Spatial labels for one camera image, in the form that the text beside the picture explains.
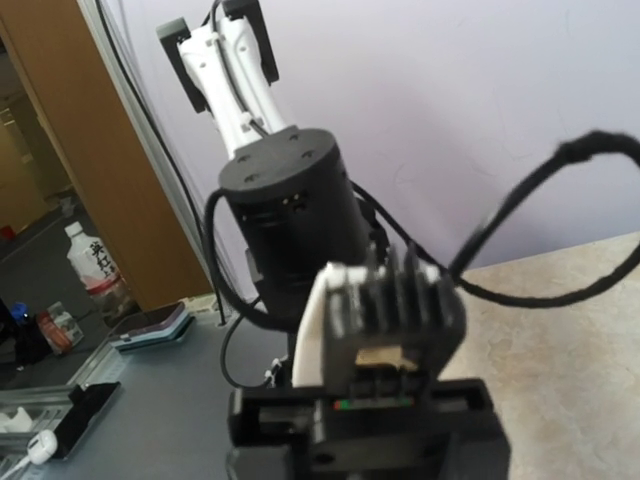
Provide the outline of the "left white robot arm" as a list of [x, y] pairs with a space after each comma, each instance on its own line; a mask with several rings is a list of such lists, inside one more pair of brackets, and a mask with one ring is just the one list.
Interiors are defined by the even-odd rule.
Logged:
[[398, 255], [354, 190], [335, 137], [287, 123], [260, 5], [217, 1], [159, 41], [229, 160], [203, 219], [225, 201], [262, 309], [247, 320], [290, 341], [282, 380], [229, 402], [231, 479], [505, 479], [511, 448], [485, 383], [442, 380], [466, 313], [456, 279], [414, 244]]

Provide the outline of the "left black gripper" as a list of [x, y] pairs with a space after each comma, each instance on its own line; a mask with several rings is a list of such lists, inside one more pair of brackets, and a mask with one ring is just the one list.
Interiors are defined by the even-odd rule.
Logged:
[[479, 379], [370, 398], [237, 390], [228, 427], [230, 479], [506, 479], [511, 463]]

